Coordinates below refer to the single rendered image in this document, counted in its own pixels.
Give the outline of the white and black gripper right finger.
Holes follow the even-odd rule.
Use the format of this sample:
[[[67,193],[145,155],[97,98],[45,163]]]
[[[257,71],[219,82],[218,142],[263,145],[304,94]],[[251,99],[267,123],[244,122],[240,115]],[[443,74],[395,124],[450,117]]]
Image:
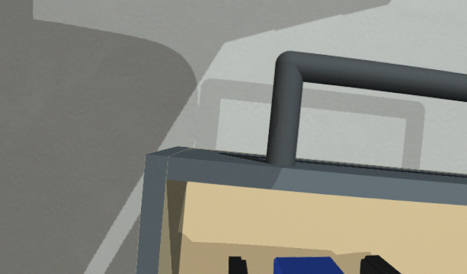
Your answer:
[[[360,274],[401,274],[379,255],[365,256],[360,261]]]

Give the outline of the blue block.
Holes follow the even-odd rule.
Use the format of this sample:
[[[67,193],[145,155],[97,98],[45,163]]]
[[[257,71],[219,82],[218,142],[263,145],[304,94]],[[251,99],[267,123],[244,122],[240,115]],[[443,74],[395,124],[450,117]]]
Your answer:
[[[344,274],[329,256],[276,257],[273,274]]]

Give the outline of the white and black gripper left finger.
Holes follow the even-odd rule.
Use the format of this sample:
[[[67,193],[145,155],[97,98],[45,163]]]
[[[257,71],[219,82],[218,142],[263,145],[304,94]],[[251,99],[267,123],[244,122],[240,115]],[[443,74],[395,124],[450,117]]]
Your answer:
[[[229,256],[229,274],[248,274],[246,260],[240,256]]]

